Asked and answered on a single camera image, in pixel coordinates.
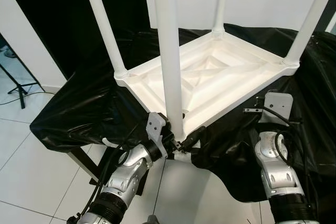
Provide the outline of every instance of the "door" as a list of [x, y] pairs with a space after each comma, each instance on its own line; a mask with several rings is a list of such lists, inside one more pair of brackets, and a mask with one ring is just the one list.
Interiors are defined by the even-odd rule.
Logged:
[[[68, 79], [103, 45], [89, 0], [16, 0]], [[112, 29], [149, 28], [146, 0], [103, 0]]]

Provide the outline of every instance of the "white plastic tube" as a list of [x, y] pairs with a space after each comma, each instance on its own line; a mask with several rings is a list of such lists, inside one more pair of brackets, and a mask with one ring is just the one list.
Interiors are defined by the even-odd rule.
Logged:
[[89, 1], [114, 68], [114, 78], [122, 79], [128, 75], [128, 72], [122, 61], [103, 2], [102, 0]]
[[217, 13], [215, 19], [215, 25], [212, 29], [215, 33], [223, 33], [224, 32], [224, 11], [225, 11], [225, 2], [226, 0], [217, 0]]
[[155, 9], [166, 113], [175, 139], [184, 140], [176, 0], [155, 0]]
[[284, 59], [284, 64], [288, 66], [298, 66], [300, 57], [306, 48], [310, 36], [315, 30], [315, 27], [326, 7], [328, 0], [314, 0], [308, 15], [306, 16], [300, 31], [298, 32], [292, 46], [290, 47], [287, 56]]

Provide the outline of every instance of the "tripod stand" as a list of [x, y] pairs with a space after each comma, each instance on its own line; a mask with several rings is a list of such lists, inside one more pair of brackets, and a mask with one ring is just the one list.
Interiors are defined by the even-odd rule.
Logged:
[[17, 91], [19, 92], [19, 97], [20, 97], [20, 103], [21, 103], [21, 109], [24, 109], [25, 106], [25, 101], [24, 101], [24, 95], [27, 94], [27, 91], [23, 89], [23, 87], [25, 86], [31, 86], [31, 85], [35, 85], [35, 84], [39, 84], [38, 82], [32, 82], [32, 83], [28, 83], [28, 84], [20, 84], [18, 83], [13, 76], [11, 76], [11, 74], [0, 64], [0, 68], [8, 75], [8, 77], [15, 83], [16, 87], [13, 88], [12, 90], [10, 90], [8, 92], [8, 94], [11, 94], [13, 91]]

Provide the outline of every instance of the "black stand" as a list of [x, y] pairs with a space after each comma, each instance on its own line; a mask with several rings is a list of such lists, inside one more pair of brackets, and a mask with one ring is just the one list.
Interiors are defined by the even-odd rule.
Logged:
[[147, 222], [143, 224], [159, 224], [159, 221], [155, 215], [149, 215]]
[[31, 86], [31, 85], [35, 85], [35, 84], [39, 84], [38, 82], [32, 82], [32, 83], [28, 83], [28, 84], [19, 84], [14, 78], [13, 76], [11, 76], [10, 73], [7, 72], [7, 70], [0, 64], [0, 68], [8, 75], [8, 77], [15, 83], [16, 87], [13, 88], [12, 90], [10, 90], [8, 92], [8, 94], [12, 93], [14, 90], [19, 92], [19, 97], [20, 97], [20, 102], [21, 102], [21, 109], [24, 109], [25, 106], [25, 101], [23, 99], [23, 95], [27, 94], [27, 91], [23, 89], [23, 87], [25, 86]]

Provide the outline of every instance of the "gray bracket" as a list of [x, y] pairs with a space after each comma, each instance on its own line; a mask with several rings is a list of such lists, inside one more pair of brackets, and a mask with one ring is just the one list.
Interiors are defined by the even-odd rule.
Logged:
[[[277, 112], [286, 119], [289, 118], [292, 104], [293, 97], [290, 94], [268, 92], [265, 95], [264, 107]], [[283, 120], [266, 110], [263, 110], [259, 123], [277, 123], [287, 126]]]
[[147, 126], [146, 126], [148, 138], [157, 145], [162, 156], [164, 158], [168, 158], [167, 151], [162, 144], [163, 136], [161, 135], [161, 130], [165, 126], [166, 126], [165, 119], [163, 119], [158, 113], [156, 112], [149, 113]]

